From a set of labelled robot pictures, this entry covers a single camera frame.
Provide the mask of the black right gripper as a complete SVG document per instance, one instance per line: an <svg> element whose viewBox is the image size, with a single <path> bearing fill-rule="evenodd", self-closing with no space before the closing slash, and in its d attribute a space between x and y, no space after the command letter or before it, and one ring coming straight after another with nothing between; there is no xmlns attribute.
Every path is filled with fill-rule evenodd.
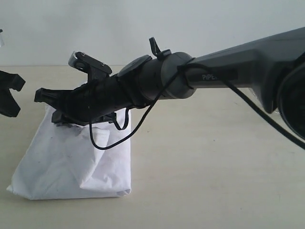
<svg viewBox="0 0 305 229"><path fill-rule="evenodd" d="M107 122L106 115L131 107L132 101L123 89L111 68L94 59L97 66L91 67L87 83L73 90L40 88L35 92L34 102L48 105L63 104L62 111L52 114L51 122L57 125L88 125L89 122Z"/></svg>

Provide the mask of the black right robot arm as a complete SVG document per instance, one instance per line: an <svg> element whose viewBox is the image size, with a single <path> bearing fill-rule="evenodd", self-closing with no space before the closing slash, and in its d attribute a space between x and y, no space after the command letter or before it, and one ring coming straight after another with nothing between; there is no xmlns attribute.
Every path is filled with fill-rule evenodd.
<svg viewBox="0 0 305 229"><path fill-rule="evenodd" d="M263 110L278 110L286 125L305 136L305 30L271 35L201 57L161 51L150 38L152 55L141 56L118 73L82 53L69 66L87 74L72 90L41 88L34 101L55 109L56 124L115 123L121 109L142 109L155 100L186 99L199 88L251 88Z"/></svg>

